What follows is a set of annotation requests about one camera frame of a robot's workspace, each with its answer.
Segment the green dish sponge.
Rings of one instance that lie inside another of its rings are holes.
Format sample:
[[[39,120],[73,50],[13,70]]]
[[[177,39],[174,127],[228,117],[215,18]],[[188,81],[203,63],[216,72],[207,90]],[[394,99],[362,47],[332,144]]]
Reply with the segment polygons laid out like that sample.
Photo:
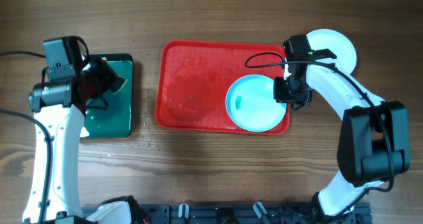
[[[123,89],[123,87],[126,85],[126,83],[128,82],[128,80],[125,77],[121,77],[121,76],[117,76],[117,80],[115,82],[112,83],[112,85],[110,86],[110,91],[112,93],[118,93],[120,90]]]

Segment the light blue plate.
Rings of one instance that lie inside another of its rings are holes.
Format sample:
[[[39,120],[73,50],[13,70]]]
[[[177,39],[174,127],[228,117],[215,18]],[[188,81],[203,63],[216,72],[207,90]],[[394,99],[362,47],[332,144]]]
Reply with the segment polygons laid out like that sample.
[[[274,98],[274,80],[265,75],[245,75],[227,90],[225,108],[237,127],[253,133],[270,131],[286,118],[288,106]]]

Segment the white round plate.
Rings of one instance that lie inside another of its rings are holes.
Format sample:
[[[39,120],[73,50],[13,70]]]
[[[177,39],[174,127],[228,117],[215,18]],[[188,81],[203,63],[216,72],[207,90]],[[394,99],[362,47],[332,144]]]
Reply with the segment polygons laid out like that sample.
[[[356,49],[345,35],[331,29],[317,29],[306,36],[313,50],[329,49],[348,74],[355,70],[358,60]]]

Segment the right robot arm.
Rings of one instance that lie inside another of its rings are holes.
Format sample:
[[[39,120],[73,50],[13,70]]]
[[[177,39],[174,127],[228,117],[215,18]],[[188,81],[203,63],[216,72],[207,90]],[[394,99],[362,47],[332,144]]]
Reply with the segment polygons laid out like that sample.
[[[276,64],[287,77],[276,77],[274,96],[298,110],[318,92],[342,121],[337,150],[338,172],[315,193],[310,219],[330,223],[347,218],[370,192],[387,193],[395,177],[410,166],[408,114],[399,101],[387,102],[351,75],[353,66],[328,48],[286,49]]]

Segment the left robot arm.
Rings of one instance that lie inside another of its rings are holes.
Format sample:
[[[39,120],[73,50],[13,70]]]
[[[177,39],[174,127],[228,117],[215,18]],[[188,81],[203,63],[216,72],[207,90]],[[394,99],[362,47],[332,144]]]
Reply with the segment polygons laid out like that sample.
[[[82,137],[125,136],[132,128],[134,65],[127,54],[92,57],[73,79],[34,86],[30,107],[36,125],[31,193],[23,223],[53,223],[58,214],[80,217],[78,154]]]

